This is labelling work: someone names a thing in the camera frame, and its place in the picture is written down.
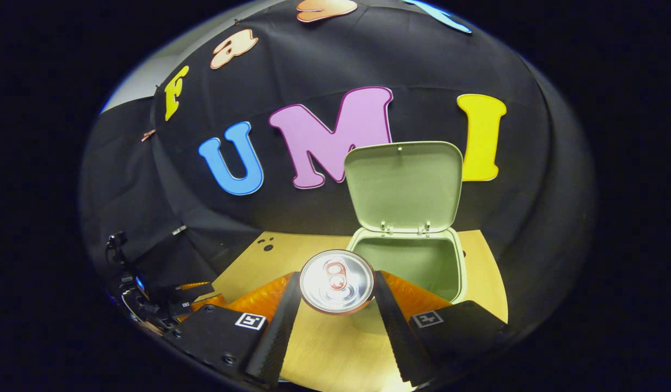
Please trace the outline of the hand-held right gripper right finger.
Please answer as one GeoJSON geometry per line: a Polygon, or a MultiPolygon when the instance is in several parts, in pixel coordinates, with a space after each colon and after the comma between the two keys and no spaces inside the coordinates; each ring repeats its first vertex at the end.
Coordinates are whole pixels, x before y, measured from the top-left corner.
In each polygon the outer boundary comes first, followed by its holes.
{"type": "Polygon", "coordinates": [[[452,304],[386,271],[375,299],[402,380],[456,381],[509,344],[510,328],[475,301],[452,304]]]}

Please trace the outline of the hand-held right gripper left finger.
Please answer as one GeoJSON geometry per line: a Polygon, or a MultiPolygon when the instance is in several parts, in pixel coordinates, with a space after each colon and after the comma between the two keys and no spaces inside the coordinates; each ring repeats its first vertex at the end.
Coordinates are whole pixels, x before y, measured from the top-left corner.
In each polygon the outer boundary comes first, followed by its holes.
{"type": "Polygon", "coordinates": [[[274,389],[301,300],[293,271],[229,305],[205,301],[164,341],[225,378],[274,389]]]}

